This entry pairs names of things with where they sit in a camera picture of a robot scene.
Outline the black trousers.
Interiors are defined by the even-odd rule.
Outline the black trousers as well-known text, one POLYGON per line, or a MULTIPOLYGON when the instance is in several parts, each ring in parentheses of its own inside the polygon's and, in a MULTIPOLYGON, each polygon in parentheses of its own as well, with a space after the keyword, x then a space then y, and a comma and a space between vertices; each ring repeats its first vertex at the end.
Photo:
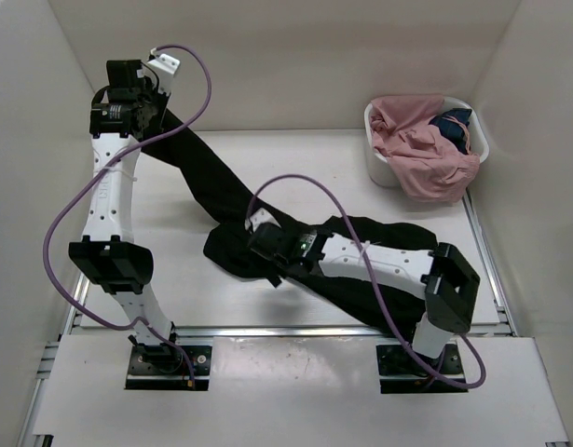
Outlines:
POLYGON ((154 118, 143 133, 150 142, 143 151, 177 168, 195 201, 216 221, 203 249, 208 259, 239 278, 264 278, 273 286, 291 279, 370 327, 387 331, 391 319, 404 337, 410 337, 425 313, 423 300, 392 286, 375 290, 368 280, 311 275, 299 264, 295 245, 302 236, 346 237, 345 219, 332 216, 310 225, 254 199, 210 146, 182 124, 170 111, 154 118), (293 270, 285 264, 289 254, 297 262, 293 270))

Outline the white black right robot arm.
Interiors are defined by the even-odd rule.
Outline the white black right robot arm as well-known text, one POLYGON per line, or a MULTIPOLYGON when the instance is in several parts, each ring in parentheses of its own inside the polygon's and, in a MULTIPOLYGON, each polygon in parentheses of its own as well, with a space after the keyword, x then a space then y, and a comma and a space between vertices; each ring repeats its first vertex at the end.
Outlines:
POLYGON ((480 277, 456 246, 408 251, 380 247, 319 229, 289 234, 277 224, 254 223, 252 251, 288 274, 376 280, 424 302, 406 360, 417 372, 435 366, 455 334, 470 331, 480 277))

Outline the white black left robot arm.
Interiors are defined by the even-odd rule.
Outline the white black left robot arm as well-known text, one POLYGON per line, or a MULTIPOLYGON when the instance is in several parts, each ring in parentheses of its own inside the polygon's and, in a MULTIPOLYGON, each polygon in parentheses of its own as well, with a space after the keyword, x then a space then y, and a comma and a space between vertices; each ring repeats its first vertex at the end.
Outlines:
POLYGON ((166 112, 171 82, 180 63, 171 56, 108 61, 108 85, 91 105, 89 133, 94 186, 89 217, 69 255, 89 281, 110 295, 134 325, 133 351, 164 373, 178 370, 184 351, 173 343, 174 325, 151 287, 152 252, 134 241, 131 220, 138 151, 115 161, 128 147, 155 135, 166 112))

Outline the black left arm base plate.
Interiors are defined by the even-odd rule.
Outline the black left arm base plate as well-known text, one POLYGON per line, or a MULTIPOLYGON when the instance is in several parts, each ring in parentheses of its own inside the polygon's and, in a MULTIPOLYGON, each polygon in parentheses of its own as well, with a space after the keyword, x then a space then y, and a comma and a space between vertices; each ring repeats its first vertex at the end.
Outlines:
POLYGON ((125 379, 127 390, 207 391, 210 385, 212 346, 184 345, 192 370, 175 347, 137 344, 131 336, 125 379))

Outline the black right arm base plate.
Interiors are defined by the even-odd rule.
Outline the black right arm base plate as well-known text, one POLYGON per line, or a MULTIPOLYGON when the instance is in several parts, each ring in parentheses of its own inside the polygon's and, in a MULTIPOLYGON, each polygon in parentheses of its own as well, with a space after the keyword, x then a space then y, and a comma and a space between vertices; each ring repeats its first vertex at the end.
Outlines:
MULTIPOLYGON (((450 386, 425 372, 400 345, 375 347, 380 393, 401 394, 455 394, 465 389, 450 386)), ((466 383, 457 344, 449 343, 437 359, 424 360, 438 373, 453 381, 466 383)))

